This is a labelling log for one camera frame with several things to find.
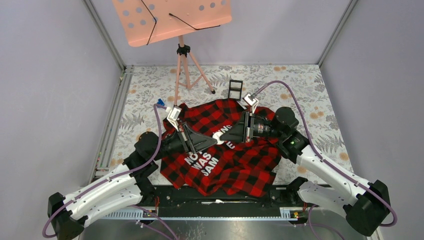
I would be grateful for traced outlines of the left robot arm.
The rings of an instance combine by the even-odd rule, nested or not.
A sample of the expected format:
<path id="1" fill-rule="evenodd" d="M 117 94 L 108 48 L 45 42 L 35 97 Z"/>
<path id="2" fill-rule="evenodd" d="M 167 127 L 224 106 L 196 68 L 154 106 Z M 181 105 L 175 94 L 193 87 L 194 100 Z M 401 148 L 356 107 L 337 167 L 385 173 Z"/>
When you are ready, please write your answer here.
<path id="1" fill-rule="evenodd" d="M 89 185 L 66 195 L 48 198 L 48 224 L 59 240 L 72 240 L 86 227 L 127 206 L 152 204 L 156 189 L 148 177 L 158 169 L 156 160 L 175 153 L 199 153 L 221 142 L 221 134 L 211 136 L 194 131 L 186 123 L 166 137 L 147 131 L 134 145 L 135 150 L 111 172 Z"/>

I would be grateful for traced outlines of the floral patterned table mat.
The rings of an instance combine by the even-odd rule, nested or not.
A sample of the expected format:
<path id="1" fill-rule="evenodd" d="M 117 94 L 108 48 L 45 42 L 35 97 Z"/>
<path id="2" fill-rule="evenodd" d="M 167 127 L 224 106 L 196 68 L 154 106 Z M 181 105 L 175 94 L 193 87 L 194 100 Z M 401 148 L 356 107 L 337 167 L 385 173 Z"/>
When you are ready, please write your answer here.
<path id="1" fill-rule="evenodd" d="M 272 120 L 281 107 L 293 110 L 299 121 L 297 130 L 325 156 L 353 173 L 326 86 L 317 65 L 271 66 L 203 66 L 215 93 L 209 91 L 203 79 L 188 90 L 179 87 L 177 105 L 174 105 L 175 66 L 137 67 L 124 93 L 126 96 L 113 153 L 109 158 L 110 170 L 124 162 L 145 132 L 153 132 L 164 140 L 176 129 L 168 122 L 166 107 L 185 103 L 195 107 L 214 100 L 228 98 L 229 81 L 243 81 L 242 95 L 252 94 L 258 99 L 255 115 Z M 165 106 L 157 104 L 162 99 Z M 148 179 L 153 185 L 171 185 L 160 172 L 161 159 Z M 289 184 L 297 177 L 315 184 L 327 184 L 317 175 L 281 156 L 273 169 L 276 174 L 272 185 Z"/>

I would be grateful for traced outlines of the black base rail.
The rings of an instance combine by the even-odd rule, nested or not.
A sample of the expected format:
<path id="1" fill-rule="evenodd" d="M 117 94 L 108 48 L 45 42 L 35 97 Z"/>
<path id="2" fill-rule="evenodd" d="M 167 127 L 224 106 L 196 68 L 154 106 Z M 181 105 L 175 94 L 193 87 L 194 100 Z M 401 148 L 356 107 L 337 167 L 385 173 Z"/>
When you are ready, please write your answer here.
<path id="1" fill-rule="evenodd" d="M 157 185 L 154 196 L 158 215 L 165 218 L 275 219 L 284 218 L 284 210 L 302 211 L 305 205 L 286 185 L 273 185 L 263 197 L 223 190 L 203 196 L 189 186 Z"/>

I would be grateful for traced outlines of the small blue plastic object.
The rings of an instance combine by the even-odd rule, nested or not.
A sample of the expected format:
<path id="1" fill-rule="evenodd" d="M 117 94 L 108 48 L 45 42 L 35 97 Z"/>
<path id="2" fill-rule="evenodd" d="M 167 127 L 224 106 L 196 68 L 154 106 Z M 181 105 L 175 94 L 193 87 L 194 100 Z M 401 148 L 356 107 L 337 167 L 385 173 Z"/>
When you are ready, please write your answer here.
<path id="1" fill-rule="evenodd" d="M 158 99 L 157 104 L 161 106 L 165 106 L 165 103 L 163 102 L 161 98 Z"/>

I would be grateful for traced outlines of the small round brooch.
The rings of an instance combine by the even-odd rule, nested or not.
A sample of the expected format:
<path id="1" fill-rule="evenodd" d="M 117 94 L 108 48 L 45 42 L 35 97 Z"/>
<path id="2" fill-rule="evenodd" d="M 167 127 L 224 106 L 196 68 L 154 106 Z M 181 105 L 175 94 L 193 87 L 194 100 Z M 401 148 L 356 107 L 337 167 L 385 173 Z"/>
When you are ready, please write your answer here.
<path id="1" fill-rule="evenodd" d="M 212 135 L 212 137 L 216 140 L 217 145 L 222 145 L 225 142 L 224 140 L 221 140 L 221 136 L 223 134 L 223 132 L 217 131 Z"/>

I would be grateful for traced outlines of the pink music stand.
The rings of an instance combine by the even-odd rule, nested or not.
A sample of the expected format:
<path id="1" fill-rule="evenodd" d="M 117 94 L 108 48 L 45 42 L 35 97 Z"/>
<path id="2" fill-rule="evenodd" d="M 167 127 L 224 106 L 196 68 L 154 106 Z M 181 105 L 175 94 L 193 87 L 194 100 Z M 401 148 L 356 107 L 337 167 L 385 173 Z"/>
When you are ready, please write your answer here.
<path id="1" fill-rule="evenodd" d="M 229 0 L 114 0 L 112 3 L 129 46 L 178 39 L 174 105 L 178 104 L 179 87 L 191 90 L 199 80 L 204 80 L 210 93 L 215 94 L 184 36 L 230 23 Z"/>

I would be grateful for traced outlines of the black brooch holder frame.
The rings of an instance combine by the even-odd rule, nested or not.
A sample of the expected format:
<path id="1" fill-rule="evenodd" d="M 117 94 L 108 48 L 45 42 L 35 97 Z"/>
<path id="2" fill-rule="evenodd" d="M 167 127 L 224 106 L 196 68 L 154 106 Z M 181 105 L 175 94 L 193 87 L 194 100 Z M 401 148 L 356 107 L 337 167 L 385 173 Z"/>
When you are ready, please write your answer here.
<path id="1" fill-rule="evenodd" d="M 240 101 L 242 99 L 243 81 L 242 80 L 229 80 L 228 98 Z"/>

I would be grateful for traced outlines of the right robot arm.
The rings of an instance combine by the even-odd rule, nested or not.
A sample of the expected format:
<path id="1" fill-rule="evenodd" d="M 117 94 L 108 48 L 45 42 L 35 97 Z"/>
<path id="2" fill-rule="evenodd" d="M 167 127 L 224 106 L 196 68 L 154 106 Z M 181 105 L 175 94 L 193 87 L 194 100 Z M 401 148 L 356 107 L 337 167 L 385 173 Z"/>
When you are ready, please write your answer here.
<path id="1" fill-rule="evenodd" d="M 276 147 L 283 158 L 330 185 L 322 187 L 298 177 L 289 184 L 287 201 L 293 206 L 306 202 L 330 210 L 344 217 L 359 234 L 370 237 L 390 213 L 387 185 L 380 180 L 370 182 L 335 163 L 297 130 L 298 125 L 290 107 L 280 107 L 272 120 L 247 110 L 219 140 L 248 143 L 254 138 L 277 138 Z"/>

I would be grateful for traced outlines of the red black plaid shirt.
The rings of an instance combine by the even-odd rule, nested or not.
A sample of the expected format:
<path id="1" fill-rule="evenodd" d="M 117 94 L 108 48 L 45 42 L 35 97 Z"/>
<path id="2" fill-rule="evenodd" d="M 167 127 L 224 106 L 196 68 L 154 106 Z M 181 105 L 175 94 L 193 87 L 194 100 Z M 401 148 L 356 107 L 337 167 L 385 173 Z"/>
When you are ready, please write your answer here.
<path id="1" fill-rule="evenodd" d="M 182 103 L 179 108 L 180 122 L 210 137 L 228 132 L 246 109 L 228 98 L 193 107 Z M 263 197 L 282 159 L 276 143 L 276 138 L 260 137 L 248 143 L 226 141 L 192 155 L 175 152 L 161 159 L 160 173 L 175 188 L 188 185 L 204 196 L 221 189 L 228 195 Z"/>

